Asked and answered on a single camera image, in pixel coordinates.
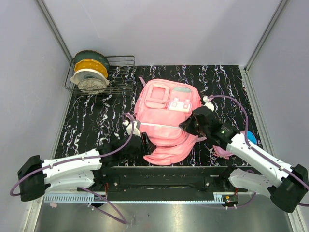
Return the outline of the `pink cat pencil case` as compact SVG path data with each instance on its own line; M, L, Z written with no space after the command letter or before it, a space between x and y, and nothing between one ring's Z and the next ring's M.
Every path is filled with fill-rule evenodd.
M253 144L257 144L257 139L255 137L255 135L251 132L248 131L247 132L247 139L252 142ZM213 150L214 150L214 155L223 159L229 159L230 156L232 156L233 154L229 151L225 151L222 148L218 147L218 146L213 146Z

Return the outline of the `pink student backpack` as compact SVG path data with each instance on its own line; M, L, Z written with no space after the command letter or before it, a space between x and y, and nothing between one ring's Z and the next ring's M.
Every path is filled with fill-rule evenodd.
M147 133L156 149L143 158L154 165L166 166L183 161L198 141L180 128L192 111L201 107L198 90L188 84L165 79L143 81L135 104L134 116L140 132Z

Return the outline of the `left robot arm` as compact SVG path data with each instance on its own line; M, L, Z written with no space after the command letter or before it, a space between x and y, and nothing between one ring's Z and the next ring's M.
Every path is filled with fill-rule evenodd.
M18 170L20 200L29 202L52 190L91 188L100 191L104 179L95 171L117 166L123 160L152 154L157 146L147 133L131 135L109 143L60 159L42 160L39 155L30 157Z

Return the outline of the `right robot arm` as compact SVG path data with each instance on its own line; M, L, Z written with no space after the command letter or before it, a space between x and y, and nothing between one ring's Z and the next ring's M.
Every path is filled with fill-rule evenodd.
M307 169L298 164L283 162L255 144L247 136L228 123L217 120L206 106L195 109L189 118L179 124L185 132L202 136L211 145L218 146L254 167L259 174L232 168L229 175L219 179L223 191L243 188L262 194L282 211L292 213L309 191Z

